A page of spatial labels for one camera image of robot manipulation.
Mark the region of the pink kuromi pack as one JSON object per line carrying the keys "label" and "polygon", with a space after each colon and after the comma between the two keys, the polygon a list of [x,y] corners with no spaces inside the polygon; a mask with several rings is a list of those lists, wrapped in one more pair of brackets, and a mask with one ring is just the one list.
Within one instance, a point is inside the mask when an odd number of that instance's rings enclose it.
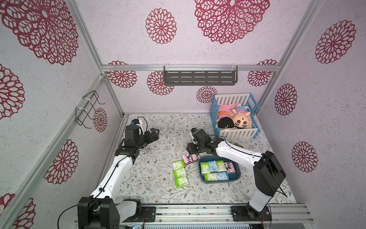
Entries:
{"label": "pink kuromi pack", "polygon": [[226,172],[228,174],[234,174],[236,172],[233,162],[225,162]]}
{"label": "pink kuromi pack", "polygon": [[194,160],[189,153],[182,155],[182,159],[186,166],[194,163]]}
{"label": "pink kuromi pack", "polygon": [[197,162],[200,160],[200,155],[199,154],[192,154],[191,158],[193,160],[193,162]]}

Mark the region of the green tissue pack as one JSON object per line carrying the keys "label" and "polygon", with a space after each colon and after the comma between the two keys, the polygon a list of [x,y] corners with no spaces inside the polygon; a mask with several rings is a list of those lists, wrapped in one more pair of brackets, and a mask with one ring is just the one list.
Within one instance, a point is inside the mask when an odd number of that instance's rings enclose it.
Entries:
{"label": "green tissue pack", "polygon": [[200,162],[200,170],[202,175],[211,173],[208,162]]}
{"label": "green tissue pack", "polygon": [[207,173],[204,174],[205,181],[217,181],[217,174],[216,173]]}
{"label": "green tissue pack", "polygon": [[216,161],[216,166],[217,166],[217,171],[220,172],[226,172],[226,165],[225,162],[223,160],[217,160]]}
{"label": "green tissue pack", "polygon": [[181,188],[189,184],[187,176],[175,178],[174,181],[177,188]]}
{"label": "green tissue pack", "polygon": [[173,169],[178,170],[181,168],[185,168],[185,162],[183,160],[173,162]]}
{"label": "green tissue pack", "polygon": [[186,176],[185,168],[174,170],[173,175],[175,179]]}

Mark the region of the blue tissue pack top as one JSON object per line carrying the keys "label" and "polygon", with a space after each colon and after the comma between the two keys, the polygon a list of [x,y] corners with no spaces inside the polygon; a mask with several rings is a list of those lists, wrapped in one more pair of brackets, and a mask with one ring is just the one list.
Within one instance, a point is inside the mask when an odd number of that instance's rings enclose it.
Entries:
{"label": "blue tissue pack top", "polygon": [[218,173],[219,172],[218,166],[217,166],[217,163],[216,163],[215,160],[208,161],[208,166],[209,166],[210,173]]}

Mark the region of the blue tissue pack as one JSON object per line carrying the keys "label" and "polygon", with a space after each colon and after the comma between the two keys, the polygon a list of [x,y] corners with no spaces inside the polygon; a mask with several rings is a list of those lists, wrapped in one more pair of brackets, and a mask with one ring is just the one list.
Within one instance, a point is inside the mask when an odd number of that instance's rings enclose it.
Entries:
{"label": "blue tissue pack", "polygon": [[217,166],[217,163],[216,163],[215,160],[208,161],[208,166],[209,166],[210,173],[218,173],[219,172],[218,166]]}
{"label": "blue tissue pack", "polygon": [[220,172],[220,173],[216,173],[216,179],[217,181],[225,181],[225,180],[229,180],[229,175],[227,172]]}

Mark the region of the green tissue pack top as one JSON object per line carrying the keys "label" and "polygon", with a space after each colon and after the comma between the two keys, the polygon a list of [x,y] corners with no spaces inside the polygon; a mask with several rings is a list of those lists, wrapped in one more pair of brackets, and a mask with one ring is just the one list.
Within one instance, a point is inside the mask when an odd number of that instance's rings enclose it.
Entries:
{"label": "green tissue pack top", "polygon": [[216,161],[216,166],[217,166],[217,171],[220,172],[226,172],[226,165],[225,162],[223,160],[217,160]]}

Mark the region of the dark teal storage box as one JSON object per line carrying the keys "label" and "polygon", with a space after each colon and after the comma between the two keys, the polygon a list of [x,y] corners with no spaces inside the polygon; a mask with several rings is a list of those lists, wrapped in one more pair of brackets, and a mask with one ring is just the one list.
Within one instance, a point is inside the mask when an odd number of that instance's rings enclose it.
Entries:
{"label": "dark teal storage box", "polygon": [[204,156],[199,160],[201,181],[206,184],[236,181],[241,170],[236,162],[219,156]]}

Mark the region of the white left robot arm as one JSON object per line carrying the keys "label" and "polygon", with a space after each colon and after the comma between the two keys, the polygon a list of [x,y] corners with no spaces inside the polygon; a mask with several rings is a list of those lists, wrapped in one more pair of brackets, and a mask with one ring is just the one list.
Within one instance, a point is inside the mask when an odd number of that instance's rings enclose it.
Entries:
{"label": "white left robot arm", "polygon": [[116,198],[122,178],[132,168],[140,151],[157,141],[159,135],[160,131],[156,128],[143,131],[136,120],[126,126],[124,138],[105,177],[91,195],[82,197],[77,205],[80,229],[117,229],[123,221],[144,218],[140,200],[126,199],[116,204]]}

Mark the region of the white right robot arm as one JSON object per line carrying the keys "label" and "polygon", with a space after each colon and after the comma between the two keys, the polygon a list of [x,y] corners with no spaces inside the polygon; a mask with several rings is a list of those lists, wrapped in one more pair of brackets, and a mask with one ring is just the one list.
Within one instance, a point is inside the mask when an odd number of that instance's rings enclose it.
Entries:
{"label": "white right robot arm", "polygon": [[271,211],[267,206],[274,195],[280,191],[286,173],[273,152],[253,152],[229,143],[223,136],[207,134],[203,129],[192,128],[192,142],[187,144],[189,154],[206,153],[235,162],[254,175],[255,191],[249,202],[232,214],[249,221],[271,220]]}

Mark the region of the black-haired plush doll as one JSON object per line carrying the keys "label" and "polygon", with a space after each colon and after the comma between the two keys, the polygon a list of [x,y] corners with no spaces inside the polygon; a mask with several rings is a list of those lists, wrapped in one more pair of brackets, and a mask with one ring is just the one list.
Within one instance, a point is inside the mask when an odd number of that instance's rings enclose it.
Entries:
{"label": "black-haired plush doll", "polygon": [[252,128],[251,112],[248,106],[237,106],[233,109],[234,117],[222,114],[217,116],[217,127],[224,129],[249,129]]}

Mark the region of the pink plush doll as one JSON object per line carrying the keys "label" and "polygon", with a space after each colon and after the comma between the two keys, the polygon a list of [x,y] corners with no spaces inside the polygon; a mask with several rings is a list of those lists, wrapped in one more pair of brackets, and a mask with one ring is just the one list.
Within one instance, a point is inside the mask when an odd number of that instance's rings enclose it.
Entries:
{"label": "pink plush doll", "polygon": [[240,103],[229,104],[229,105],[219,104],[219,111],[217,116],[229,115],[230,117],[234,117],[233,109],[235,109],[237,106],[241,106],[241,104]]}

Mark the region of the green tissue pack bottom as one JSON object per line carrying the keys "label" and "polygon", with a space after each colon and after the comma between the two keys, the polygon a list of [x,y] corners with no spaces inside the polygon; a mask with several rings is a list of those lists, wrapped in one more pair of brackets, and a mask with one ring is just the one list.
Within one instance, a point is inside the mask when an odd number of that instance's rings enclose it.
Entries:
{"label": "green tissue pack bottom", "polygon": [[174,181],[177,188],[181,188],[189,184],[187,176],[175,178]]}

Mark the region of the blue white toy crib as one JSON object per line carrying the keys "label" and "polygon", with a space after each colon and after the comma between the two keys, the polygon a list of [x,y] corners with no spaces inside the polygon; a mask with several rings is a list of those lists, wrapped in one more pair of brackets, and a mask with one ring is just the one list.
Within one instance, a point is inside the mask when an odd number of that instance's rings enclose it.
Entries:
{"label": "blue white toy crib", "polygon": [[251,93],[213,95],[210,118],[214,133],[232,140],[256,139],[260,128],[254,112],[258,108]]}

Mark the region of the grey wall shelf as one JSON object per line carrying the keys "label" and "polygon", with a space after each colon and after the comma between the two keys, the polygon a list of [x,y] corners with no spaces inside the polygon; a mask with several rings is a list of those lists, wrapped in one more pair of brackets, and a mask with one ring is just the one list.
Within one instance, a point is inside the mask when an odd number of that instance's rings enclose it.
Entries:
{"label": "grey wall shelf", "polygon": [[234,86],[238,81],[238,67],[220,71],[168,70],[164,66],[163,80],[166,86]]}

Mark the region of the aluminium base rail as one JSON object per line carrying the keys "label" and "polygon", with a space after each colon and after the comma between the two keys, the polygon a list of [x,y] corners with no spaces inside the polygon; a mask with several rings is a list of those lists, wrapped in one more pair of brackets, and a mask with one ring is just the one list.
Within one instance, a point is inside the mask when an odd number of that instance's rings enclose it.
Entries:
{"label": "aluminium base rail", "polygon": [[146,204],[141,217],[119,229],[314,229],[305,204],[268,204],[261,217],[244,216],[244,204]]}

